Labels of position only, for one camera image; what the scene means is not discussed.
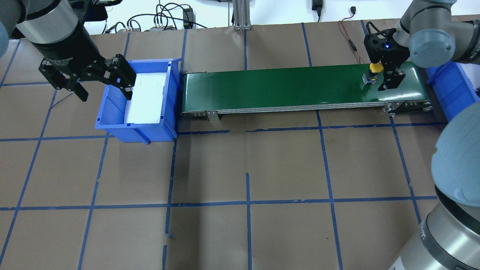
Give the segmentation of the yellow push button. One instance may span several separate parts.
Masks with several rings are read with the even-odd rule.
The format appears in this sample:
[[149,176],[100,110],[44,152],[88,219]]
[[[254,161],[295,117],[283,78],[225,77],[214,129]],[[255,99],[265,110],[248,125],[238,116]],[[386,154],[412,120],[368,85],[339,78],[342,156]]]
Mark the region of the yellow push button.
[[384,67],[380,61],[377,63],[370,63],[368,70],[362,75],[363,84],[365,86],[375,84],[379,74],[383,71]]

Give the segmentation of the white foam pad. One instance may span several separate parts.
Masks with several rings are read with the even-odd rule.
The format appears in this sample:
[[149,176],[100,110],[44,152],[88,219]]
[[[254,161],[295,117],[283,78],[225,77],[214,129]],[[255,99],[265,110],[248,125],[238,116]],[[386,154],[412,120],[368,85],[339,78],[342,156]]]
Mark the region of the white foam pad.
[[124,121],[132,124],[158,124],[161,121],[166,72],[138,73],[127,101]]

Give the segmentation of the far blue plastic bin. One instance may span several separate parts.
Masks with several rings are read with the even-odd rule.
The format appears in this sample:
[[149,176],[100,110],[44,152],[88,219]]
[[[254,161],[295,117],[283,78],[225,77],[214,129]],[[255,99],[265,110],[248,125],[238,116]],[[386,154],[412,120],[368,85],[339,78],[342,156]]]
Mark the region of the far blue plastic bin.
[[429,84],[447,121],[473,103],[479,102],[480,66],[452,61],[426,70]]

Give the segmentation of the blue bin with white foam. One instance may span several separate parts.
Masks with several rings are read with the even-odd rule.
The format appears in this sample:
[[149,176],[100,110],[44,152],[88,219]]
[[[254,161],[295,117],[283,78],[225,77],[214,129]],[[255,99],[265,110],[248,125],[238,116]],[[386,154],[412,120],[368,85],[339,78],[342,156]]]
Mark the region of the blue bin with white foam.
[[107,85],[95,128],[105,130],[123,143],[172,141],[177,97],[181,88],[181,58],[129,60],[136,73],[132,98]]

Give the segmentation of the black power adapter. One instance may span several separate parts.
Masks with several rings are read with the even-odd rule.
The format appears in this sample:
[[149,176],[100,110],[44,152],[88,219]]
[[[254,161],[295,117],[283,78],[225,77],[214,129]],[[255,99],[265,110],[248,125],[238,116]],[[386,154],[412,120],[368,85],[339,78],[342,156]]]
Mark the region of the black power adapter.
[[321,13],[324,6],[324,0],[312,0],[311,10]]

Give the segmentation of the green conveyor belt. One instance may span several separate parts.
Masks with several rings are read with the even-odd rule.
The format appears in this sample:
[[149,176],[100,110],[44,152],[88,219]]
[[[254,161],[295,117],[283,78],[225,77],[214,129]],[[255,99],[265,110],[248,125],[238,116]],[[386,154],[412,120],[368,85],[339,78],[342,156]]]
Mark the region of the green conveyor belt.
[[378,91],[377,82],[364,85],[368,64],[191,72],[184,76],[182,116],[380,107],[394,116],[433,109],[418,68],[403,63],[406,73],[396,89]]

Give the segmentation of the aluminium frame post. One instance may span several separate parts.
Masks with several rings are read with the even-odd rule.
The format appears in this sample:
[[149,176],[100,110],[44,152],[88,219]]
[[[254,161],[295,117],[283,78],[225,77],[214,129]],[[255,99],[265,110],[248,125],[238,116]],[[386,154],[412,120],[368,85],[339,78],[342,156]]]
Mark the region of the aluminium frame post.
[[252,29],[250,2],[250,0],[232,0],[233,28],[236,31],[250,31]]

